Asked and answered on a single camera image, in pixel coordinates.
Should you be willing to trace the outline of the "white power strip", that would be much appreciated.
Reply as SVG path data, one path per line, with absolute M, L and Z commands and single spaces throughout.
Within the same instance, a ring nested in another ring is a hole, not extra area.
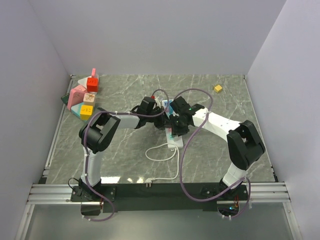
M 164 107 L 164 108 L 167 108 L 165 113 L 168 117 L 170 117 L 171 115 L 175 116 L 176 113 L 175 111 L 173 111 L 173 114 L 169 114 L 169 111 L 168 111 L 168 101 L 169 100 L 162 100 L 161 101 L 161 105 Z M 179 149 L 182 149 L 183 146 L 184 146 L 184 143 L 183 143 L 183 139 L 181 136 L 176 136 L 176 135 L 173 135 L 173 130 L 171 127 L 166 127 L 165 128 L 165 134 L 166 134 L 166 141 L 167 141 L 167 148 L 170 150 L 170 151 L 174 151 L 176 149 L 176 147 L 178 147 Z

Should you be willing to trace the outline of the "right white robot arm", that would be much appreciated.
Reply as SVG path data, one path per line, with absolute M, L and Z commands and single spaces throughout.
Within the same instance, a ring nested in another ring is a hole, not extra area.
M 200 104 L 191 106 L 181 96 L 174 99 L 170 106 L 177 114 L 170 117 L 173 135 L 182 136 L 189 132 L 189 126 L 196 127 L 184 146 L 179 171 L 182 171 L 187 148 L 200 129 L 215 134 L 226 141 L 231 164 L 219 183 L 219 193 L 211 199 L 220 196 L 226 200 L 232 199 L 237 194 L 237 187 L 245 180 L 248 169 L 266 152 L 254 123 L 225 118 Z

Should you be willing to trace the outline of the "blue plug adapter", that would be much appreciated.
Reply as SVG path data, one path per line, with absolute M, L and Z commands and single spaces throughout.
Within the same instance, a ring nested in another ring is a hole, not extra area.
M 168 113 L 171 115 L 171 114 L 173 114 L 173 112 L 174 112 L 174 110 L 172 109 L 172 107 L 171 107 L 171 102 L 172 102 L 173 100 L 172 99 L 170 99 L 168 102 L 167 102 L 167 106 L 168 106 Z

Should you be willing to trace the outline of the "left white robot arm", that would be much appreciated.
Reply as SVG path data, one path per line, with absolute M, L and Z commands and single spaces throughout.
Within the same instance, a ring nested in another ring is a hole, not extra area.
M 127 112 L 111 112 L 98 107 L 79 131 L 84 151 L 83 171 L 79 180 L 82 195 L 88 201 L 100 195 L 102 152 L 110 145 L 117 130 L 140 129 L 152 123 L 164 128 L 169 118 L 167 108 L 146 96 L 142 102 Z

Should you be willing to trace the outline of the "small yellow plug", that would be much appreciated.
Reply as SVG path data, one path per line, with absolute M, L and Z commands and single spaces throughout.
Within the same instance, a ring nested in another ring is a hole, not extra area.
M 213 90 L 216 93 L 220 93 L 223 90 L 223 87 L 220 84 L 217 84 L 216 86 L 213 87 Z

